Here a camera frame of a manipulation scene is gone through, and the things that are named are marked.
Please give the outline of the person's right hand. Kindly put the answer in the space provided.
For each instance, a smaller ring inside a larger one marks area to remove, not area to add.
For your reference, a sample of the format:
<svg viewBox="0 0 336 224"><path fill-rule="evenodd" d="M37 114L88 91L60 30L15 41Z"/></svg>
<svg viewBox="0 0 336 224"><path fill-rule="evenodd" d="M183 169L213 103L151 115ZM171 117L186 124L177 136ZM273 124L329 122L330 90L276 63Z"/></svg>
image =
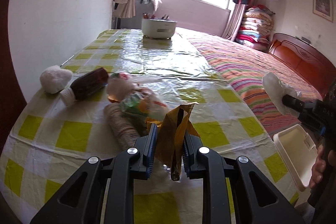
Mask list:
<svg viewBox="0 0 336 224"><path fill-rule="evenodd" d="M311 189L314 189L315 186L321 182L323 178L323 173L327 166L327 162L331 166L335 167L335 152L333 150L329 152L327 161L323 160L322 158L324 153L324 146L320 145L317 151L318 151L317 158L315 160L314 165L312 166L311 178L309 181L309 187Z"/></svg>

